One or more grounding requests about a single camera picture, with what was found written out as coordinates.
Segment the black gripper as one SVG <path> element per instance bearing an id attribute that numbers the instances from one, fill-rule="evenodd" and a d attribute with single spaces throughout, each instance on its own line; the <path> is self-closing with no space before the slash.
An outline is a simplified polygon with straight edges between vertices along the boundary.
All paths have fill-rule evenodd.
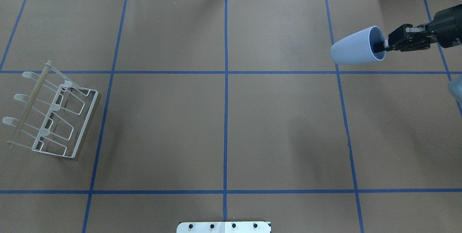
<path id="1" fill-rule="evenodd" d="M 431 22 L 413 27 L 403 24 L 388 35 L 388 39 L 373 45 L 374 53 L 386 51 L 417 51 L 429 49 L 433 43 L 442 48 L 461 45 L 462 6 L 437 12 Z"/>

